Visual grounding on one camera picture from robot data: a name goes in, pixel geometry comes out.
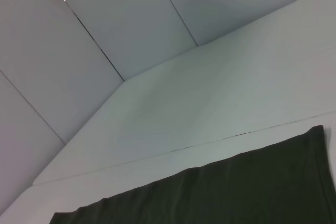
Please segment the dark green FREE! t-shirt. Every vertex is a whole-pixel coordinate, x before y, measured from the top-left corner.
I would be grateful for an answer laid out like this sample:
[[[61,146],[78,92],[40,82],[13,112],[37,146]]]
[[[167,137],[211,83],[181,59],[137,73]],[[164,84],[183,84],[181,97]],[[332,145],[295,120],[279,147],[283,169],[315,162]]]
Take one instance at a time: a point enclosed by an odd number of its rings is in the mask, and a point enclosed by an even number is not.
[[[50,224],[336,224],[324,128],[104,198]]]

